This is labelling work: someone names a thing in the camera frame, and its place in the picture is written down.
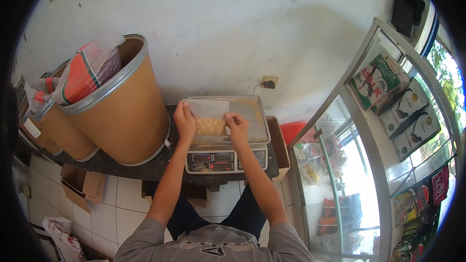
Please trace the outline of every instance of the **bird seed package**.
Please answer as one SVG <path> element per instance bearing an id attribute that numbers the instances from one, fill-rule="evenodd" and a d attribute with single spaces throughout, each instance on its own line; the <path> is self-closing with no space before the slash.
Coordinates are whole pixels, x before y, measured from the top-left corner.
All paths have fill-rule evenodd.
<path id="1" fill-rule="evenodd" d="M 392 108 L 379 116 L 389 139 L 403 133 L 429 106 L 429 99 L 416 79 L 398 97 Z"/>
<path id="2" fill-rule="evenodd" d="M 432 106 L 427 106 L 402 134 L 393 138 L 400 162 L 427 143 L 440 131 L 440 124 Z"/>
<path id="3" fill-rule="evenodd" d="M 369 65 L 350 80 L 350 86 L 364 110 L 380 107 L 389 93 L 405 89 L 409 78 L 404 71 L 382 51 Z"/>

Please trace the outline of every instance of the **white tile floor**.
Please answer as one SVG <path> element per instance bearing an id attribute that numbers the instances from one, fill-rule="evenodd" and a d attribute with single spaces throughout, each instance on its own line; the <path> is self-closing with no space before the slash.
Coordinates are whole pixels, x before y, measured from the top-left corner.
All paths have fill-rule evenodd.
<path id="1" fill-rule="evenodd" d="M 30 221 L 41 226 L 44 216 L 72 220 L 72 234 L 80 242 L 108 257 L 114 257 L 119 246 L 134 232 L 149 210 L 149 202 L 141 197 L 141 180 L 107 176 L 102 203 L 89 202 L 91 213 L 88 213 L 66 197 L 60 184 L 61 166 L 33 156 L 30 168 Z M 275 185 L 286 205 L 290 221 L 294 223 L 294 202 L 287 177 Z M 207 221 L 220 222 L 228 216 L 243 190 L 243 181 L 229 182 L 220 186 L 219 192 L 207 191 L 206 208 L 195 209 Z M 267 246 L 268 232 L 269 225 L 266 222 L 259 240 L 263 247 Z M 168 230 L 165 237 L 166 242 L 172 240 Z"/>

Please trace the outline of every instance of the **cardboard drum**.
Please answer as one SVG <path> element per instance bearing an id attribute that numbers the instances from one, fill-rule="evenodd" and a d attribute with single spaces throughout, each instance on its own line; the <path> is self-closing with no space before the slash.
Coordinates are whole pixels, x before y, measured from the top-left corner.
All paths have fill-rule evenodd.
<path id="1" fill-rule="evenodd" d="M 27 103 L 27 99 L 25 97 L 20 107 L 19 126 L 21 130 L 33 143 L 36 143 L 36 145 L 38 145 L 40 148 L 45 148 L 55 156 L 63 153 L 62 148 L 60 148 L 60 146 L 57 145 L 50 136 L 38 128 L 38 124 L 32 119 L 31 115 L 32 112 L 29 109 L 29 104 Z"/>
<path id="2" fill-rule="evenodd" d="M 146 38 L 127 35 L 118 47 L 122 69 L 90 95 L 60 106 L 115 161 L 142 165 L 163 148 L 170 118 L 150 63 Z"/>
<path id="3" fill-rule="evenodd" d="M 52 98 L 44 103 L 32 119 L 42 132 L 76 161 L 90 160 L 99 151 L 99 147 L 69 120 Z"/>

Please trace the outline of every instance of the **tree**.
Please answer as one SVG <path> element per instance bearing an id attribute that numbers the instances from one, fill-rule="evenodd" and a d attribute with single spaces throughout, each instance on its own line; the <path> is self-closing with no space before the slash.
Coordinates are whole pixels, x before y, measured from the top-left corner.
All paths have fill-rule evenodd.
<path id="1" fill-rule="evenodd" d="M 460 131 L 463 130 L 463 124 L 461 123 L 461 110 L 464 110 L 464 104 L 459 101 L 459 95 L 462 94 L 463 87 L 455 83 L 454 78 L 459 79 L 462 83 L 461 73 L 458 68 L 452 68 L 447 66 L 447 58 L 451 58 L 448 51 L 435 40 L 427 60 L 433 66 L 435 72 L 437 72 L 437 80 L 440 85 L 443 87 L 445 94 L 450 102 L 453 113 L 455 114 L 455 119 L 458 123 L 458 128 Z M 456 70 L 456 75 L 453 75 L 451 70 Z"/>

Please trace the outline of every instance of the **chicken picture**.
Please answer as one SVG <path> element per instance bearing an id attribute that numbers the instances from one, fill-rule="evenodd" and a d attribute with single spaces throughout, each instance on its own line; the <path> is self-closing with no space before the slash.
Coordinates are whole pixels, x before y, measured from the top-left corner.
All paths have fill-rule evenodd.
<path id="1" fill-rule="evenodd" d="M 372 96 L 372 93 L 374 92 L 372 90 L 372 75 L 374 75 L 374 72 L 376 72 L 376 69 L 377 69 L 377 65 L 374 65 L 374 68 L 372 69 L 372 71 L 369 73 L 369 75 L 366 77 L 366 79 L 364 79 L 364 82 L 363 82 L 363 85 L 361 85 L 361 87 L 359 87 L 359 90 L 363 89 L 364 85 L 367 84 L 367 98 L 370 98 Z"/>

